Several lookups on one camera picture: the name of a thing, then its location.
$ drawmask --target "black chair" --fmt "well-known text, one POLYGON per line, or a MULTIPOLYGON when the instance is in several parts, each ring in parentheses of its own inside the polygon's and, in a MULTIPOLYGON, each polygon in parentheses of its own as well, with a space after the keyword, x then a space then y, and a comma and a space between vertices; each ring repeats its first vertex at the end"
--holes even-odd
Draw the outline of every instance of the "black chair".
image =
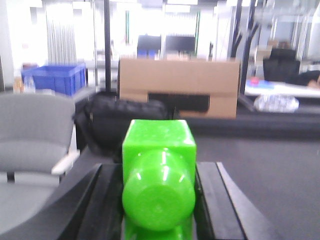
POLYGON ((296 60, 296 51, 273 48, 269 59, 263 60, 264 79, 273 82, 286 82, 299 74, 300 61, 296 60))

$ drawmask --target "bottle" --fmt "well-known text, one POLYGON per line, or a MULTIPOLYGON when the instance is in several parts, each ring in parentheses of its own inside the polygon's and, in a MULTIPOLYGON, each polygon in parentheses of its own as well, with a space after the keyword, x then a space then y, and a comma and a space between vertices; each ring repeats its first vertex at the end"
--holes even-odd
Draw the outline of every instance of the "bottle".
POLYGON ((22 82, 22 78, 17 76, 14 78, 13 93, 21 94, 23 92, 24 92, 24 83, 22 82))
POLYGON ((24 93, 35 93, 36 87, 32 76, 24 77, 24 93))

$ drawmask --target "box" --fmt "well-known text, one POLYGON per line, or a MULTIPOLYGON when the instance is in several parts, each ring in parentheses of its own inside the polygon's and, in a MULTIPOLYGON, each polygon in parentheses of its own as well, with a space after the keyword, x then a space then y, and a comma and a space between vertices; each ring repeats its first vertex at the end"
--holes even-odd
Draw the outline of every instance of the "box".
POLYGON ((262 66, 264 59, 270 58, 271 51, 272 51, 271 46, 257 47, 254 54, 254 64, 256 66, 262 66))
POLYGON ((121 59, 121 99, 160 100, 182 117, 235 118, 238 61, 121 59))
POLYGON ((21 72, 22 79, 32 76, 36 89, 51 89, 68 96, 86 85, 86 65, 45 65, 21 72))
POLYGON ((273 39, 273 40, 269 39, 268 42, 267 42, 267 45, 272 47, 272 48, 277 48, 278 44, 279 44, 279 41, 275 40, 275 39, 273 39))

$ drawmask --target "office chair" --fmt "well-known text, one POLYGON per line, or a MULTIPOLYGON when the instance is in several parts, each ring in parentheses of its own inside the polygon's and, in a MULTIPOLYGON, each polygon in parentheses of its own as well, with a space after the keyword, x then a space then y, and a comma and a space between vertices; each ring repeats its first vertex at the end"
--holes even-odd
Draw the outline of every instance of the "office chair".
POLYGON ((273 82, 286 82, 299 74, 300 61, 296 60, 296 51, 273 48, 269 59, 263 59, 264 79, 273 82))
POLYGON ((15 182, 15 172, 63 176, 78 157, 69 152, 74 101, 46 94, 0 94, 0 234, 36 214, 56 186, 15 182))

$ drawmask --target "white curtain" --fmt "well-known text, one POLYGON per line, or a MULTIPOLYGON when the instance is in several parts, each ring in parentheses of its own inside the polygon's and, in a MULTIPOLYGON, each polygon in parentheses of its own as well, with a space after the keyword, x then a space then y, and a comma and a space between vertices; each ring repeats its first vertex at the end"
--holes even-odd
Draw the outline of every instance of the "white curtain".
POLYGON ((45 2, 49 64, 77 63, 72 2, 45 2))

